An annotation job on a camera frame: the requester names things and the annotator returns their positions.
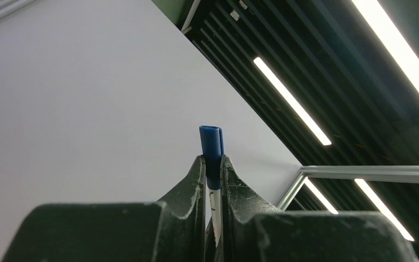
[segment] fluorescent light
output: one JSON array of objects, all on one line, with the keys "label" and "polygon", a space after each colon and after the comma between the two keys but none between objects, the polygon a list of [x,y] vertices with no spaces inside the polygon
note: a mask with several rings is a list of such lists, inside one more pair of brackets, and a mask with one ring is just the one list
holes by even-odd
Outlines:
[{"label": "fluorescent light", "polygon": [[311,190],[311,192],[319,199],[320,202],[330,211],[330,213],[337,215],[338,211],[328,202],[328,200],[325,198],[322,193],[315,187],[312,182],[306,177],[306,180],[304,181],[304,184]]},{"label": "fluorescent light", "polygon": [[419,92],[419,59],[377,0],[352,0],[404,74]]},{"label": "fluorescent light", "polygon": [[405,230],[405,228],[402,226],[402,224],[397,220],[397,218],[391,213],[391,211],[386,207],[386,205],[381,201],[381,199],[373,192],[373,190],[369,187],[369,185],[363,180],[363,179],[354,179],[354,181],[357,183],[357,185],[364,191],[364,193],[367,195],[367,197],[372,201],[372,203],[376,206],[378,210],[386,217],[388,218],[391,223],[394,224],[394,226],[399,230],[399,232],[402,234],[402,236],[409,240],[414,241],[414,238]]},{"label": "fluorescent light", "polygon": [[279,91],[282,97],[287,101],[287,103],[293,108],[293,110],[300,116],[306,126],[314,133],[314,135],[319,139],[319,141],[324,145],[331,145],[332,142],[325,133],[319,128],[319,126],[312,120],[309,114],[304,110],[304,108],[298,103],[298,101],[293,97],[293,95],[286,89],[286,87],[280,82],[276,75],[270,70],[270,68],[264,63],[264,61],[257,57],[253,62],[261,70],[264,76],[269,79],[271,84]]}]

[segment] slatted ceiling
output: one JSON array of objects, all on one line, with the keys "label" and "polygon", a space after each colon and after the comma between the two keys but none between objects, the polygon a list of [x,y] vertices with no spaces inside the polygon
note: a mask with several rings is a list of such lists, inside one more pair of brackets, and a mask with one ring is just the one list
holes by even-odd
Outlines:
[{"label": "slatted ceiling", "polygon": [[[419,94],[350,1],[244,0],[247,10],[215,1],[187,37],[303,165],[419,165]],[[419,56],[419,1],[378,1]],[[322,146],[256,57],[332,145]],[[376,210],[353,180],[310,179],[337,210]],[[419,256],[419,184],[369,184],[416,239]],[[304,187],[287,210],[326,208]]]}]

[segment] led light strip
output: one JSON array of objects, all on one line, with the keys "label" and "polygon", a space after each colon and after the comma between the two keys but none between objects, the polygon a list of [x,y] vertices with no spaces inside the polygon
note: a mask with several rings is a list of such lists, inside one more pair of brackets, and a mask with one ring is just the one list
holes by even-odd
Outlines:
[{"label": "led light strip", "polygon": [[322,202],[322,204],[330,211],[330,213],[335,215],[338,214],[338,211],[332,206],[332,204],[330,204],[330,202],[328,202],[325,196],[320,193],[320,191],[315,187],[314,184],[312,184],[312,182],[310,182],[307,177],[304,180],[304,184],[309,188],[309,190],[311,190],[311,192],[318,198],[318,200]]},{"label": "led light strip", "polygon": [[276,75],[270,70],[270,68],[264,63],[264,61],[257,57],[253,62],[261,70],[264,76],[271,82],[271,84],[279,91],[282,97],[287,101],[287,103],[293,108],[293,110],[299,115],[303,120],[306,126],[314,133],[314,135],[319,139],[319,141],[324,145],[331,145],[332,142],[325,133],[320,129],[320,127],[314,122],[314,120],[309,116],[305,109],[298,103],[298,101],[293,97],[293,95],[288,91],[288,89],[280,82]]}]

